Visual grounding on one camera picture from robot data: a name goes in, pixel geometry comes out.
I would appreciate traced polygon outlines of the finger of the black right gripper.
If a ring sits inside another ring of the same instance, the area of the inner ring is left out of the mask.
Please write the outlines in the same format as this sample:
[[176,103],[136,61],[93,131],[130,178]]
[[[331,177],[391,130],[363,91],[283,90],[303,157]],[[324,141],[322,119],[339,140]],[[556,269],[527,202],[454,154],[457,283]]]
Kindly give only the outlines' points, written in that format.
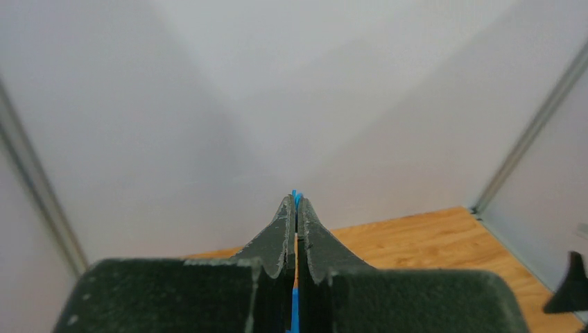
[[587,311],[587,272],[579,252],[569,252],[567,272],[552,297],[543,306],[545,314]]

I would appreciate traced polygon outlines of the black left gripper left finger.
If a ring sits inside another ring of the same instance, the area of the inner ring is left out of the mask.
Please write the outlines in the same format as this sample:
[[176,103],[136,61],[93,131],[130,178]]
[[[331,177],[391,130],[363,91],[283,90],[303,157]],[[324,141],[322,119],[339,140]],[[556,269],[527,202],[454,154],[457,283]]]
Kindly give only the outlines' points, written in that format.
[[235,255],[109,258],[76,283],[55,332],[285,332],[295,279],[295,198]]

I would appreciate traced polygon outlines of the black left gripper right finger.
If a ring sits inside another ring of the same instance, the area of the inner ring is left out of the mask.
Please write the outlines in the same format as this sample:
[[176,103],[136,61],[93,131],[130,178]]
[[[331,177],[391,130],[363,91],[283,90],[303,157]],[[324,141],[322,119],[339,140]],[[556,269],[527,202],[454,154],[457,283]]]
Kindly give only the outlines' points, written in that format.
[[527,332],[515,295],[489,271],[378,269],[297,205],[301,332]]

